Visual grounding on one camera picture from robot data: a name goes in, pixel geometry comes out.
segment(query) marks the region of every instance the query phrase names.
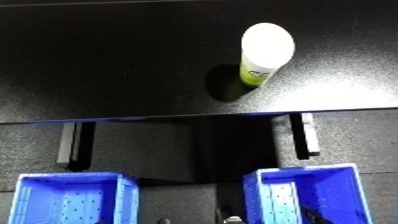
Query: gray floor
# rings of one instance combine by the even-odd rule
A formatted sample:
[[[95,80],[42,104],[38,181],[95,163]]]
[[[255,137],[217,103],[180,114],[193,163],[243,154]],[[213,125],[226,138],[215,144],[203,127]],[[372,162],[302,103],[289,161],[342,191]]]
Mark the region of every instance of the gray floor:
[[[169,216],[176,224],[195,217],[212,224],[218,203],[213,196],[231,191],[211,183],[236,182],[260,167],[353,162],[375,223],[398,223],[398,111],[315,114],[321,155],[307,161],[297,160],[289,121],[280,120],[278,127],[258,116],[100,123],[91,170],[195,183],[144,188],[141,223]],[[11,205],[13,193],[7,191],[14,190],[20,173],[63,171],[54,163],[61,130],[59,124],[0,126],[0,224]],[[180,201],[184,192],[191,197]],[[167,210],[170,201],[174,211]]]

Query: white lid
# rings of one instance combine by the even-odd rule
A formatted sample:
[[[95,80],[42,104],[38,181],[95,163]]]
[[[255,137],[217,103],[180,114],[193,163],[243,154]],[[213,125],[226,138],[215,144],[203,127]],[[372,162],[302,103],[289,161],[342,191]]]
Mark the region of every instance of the white lid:
[[[294,54],[294,40],[282,27],[272,23],[251,26],[242,37],[246,58],[263,68],[279,68]]]

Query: white cup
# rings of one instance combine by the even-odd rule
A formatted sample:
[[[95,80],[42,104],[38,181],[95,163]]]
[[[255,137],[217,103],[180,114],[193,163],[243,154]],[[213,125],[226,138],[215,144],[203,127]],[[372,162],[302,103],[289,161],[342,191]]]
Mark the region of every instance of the white cup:
[[[258,87],[293,57],[292,36],[272,23],[251,26],[242,37],[240,77],[249,87]]]

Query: blue plastic crate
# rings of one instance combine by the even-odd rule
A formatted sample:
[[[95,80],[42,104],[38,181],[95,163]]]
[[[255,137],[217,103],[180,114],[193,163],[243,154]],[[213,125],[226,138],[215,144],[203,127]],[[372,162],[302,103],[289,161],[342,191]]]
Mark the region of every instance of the blue plastic crate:
[[[307,206],[334,224],[371,224],[355,164],[257,170],[244,177],[249,224],[311,224]]]
[[[137,180],[120,173],[22,174],[9,224],[136,224]]]

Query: green label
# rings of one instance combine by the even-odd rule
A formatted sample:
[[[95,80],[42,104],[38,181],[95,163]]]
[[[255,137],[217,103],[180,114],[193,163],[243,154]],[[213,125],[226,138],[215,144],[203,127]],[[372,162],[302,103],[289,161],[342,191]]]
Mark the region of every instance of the green label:
[[[240,65],[240,78],[250,87],[261,86],[264,82],[271,78],[270,73],[261,73],[259,71],[249,71],[245,64]]]

